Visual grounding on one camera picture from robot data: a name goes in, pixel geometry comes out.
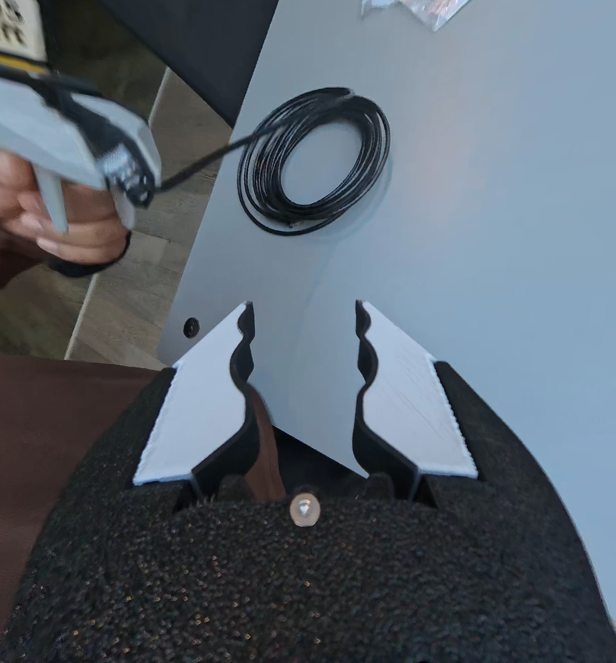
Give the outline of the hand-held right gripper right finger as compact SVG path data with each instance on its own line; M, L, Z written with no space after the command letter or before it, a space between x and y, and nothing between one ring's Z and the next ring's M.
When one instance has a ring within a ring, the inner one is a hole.
M355 303L358 370L355 460L385 476L395 498L415 498L426 476L479 479L479 470L436 370L419 342L365 300Z

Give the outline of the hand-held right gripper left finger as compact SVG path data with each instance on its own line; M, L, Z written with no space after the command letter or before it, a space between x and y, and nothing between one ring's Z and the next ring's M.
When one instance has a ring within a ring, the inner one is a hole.
M225 476L252 468L260 452L248 383L254 336L254 306L244 302L173 365L134 486L184 481L217 490Z

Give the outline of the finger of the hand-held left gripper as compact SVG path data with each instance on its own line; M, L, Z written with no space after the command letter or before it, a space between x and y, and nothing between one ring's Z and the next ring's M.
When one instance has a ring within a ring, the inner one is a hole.
M30 87L0 78L0 148L28 161L49 217L69 232L65 182L105 190L105 178L80 130Z
M136 224L137 209L153 202L162 183L162 159L147 121L113 100L72 94L74 124L92 152L127 229Z

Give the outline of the crinkled clear plastic bag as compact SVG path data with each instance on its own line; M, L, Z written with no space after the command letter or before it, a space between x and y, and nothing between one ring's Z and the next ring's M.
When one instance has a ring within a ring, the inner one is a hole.
M438 31L469 1L362 1L361 13L403 6L431 32Z

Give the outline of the grey desk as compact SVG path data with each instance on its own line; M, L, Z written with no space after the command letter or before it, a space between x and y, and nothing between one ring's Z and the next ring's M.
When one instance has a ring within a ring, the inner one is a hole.
M254 303L275 425L353 470L355 302L448 362L560 493L616 620L616 1L279 1L232 138L327 86L377 102L385 174L327 228L258 229L222 161L158 347Z

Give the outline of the person's left hand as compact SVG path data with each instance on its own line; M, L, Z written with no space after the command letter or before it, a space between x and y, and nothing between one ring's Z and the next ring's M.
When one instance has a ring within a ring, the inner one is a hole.
M36 244L58 259L84 266L115 262L126 252L129 232L111 194L64 184L68 231L51 222L31 164L0 150L0 229Z

